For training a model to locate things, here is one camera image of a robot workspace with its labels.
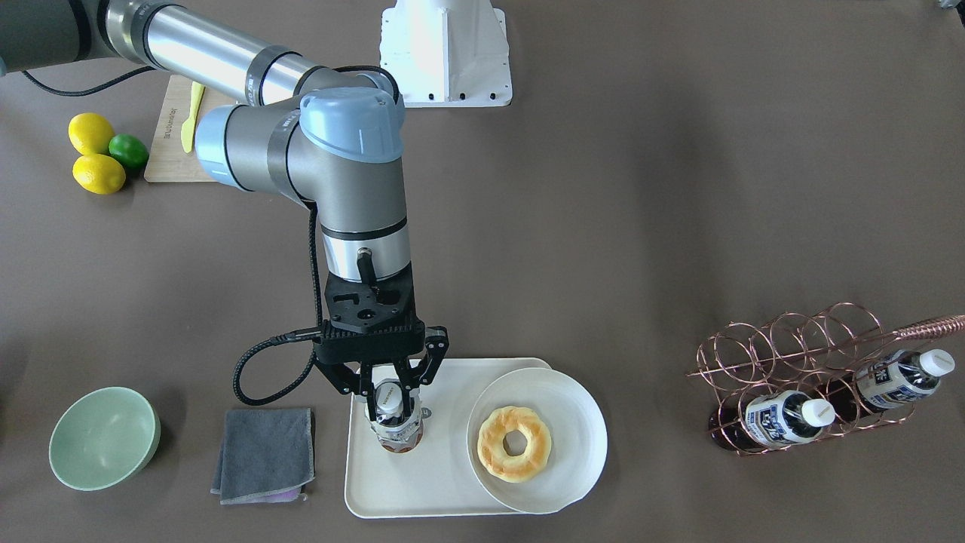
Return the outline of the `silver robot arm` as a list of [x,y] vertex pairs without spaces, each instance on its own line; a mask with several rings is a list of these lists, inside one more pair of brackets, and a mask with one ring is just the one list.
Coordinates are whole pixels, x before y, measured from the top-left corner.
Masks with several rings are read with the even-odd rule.
[[445,327],[418,318],[399,86],[378,66],[331,69],[172,1],[4,1],[2,72],[104,57],[178,73],[234,100],[204,116],[195,152],[214,181],[307,207],[316,326],[241,355],[232,386],[268,347],[310,341],[308,367],[366,405],[370,422],[417,422],[419,388],[445,357]]

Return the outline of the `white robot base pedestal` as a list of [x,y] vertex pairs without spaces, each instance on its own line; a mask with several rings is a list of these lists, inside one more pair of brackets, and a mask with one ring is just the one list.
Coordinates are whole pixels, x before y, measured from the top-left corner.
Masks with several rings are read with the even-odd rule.
[[380,60],[407,108],[513,100],[506,14],[489,1],[397,1],[381,14]]

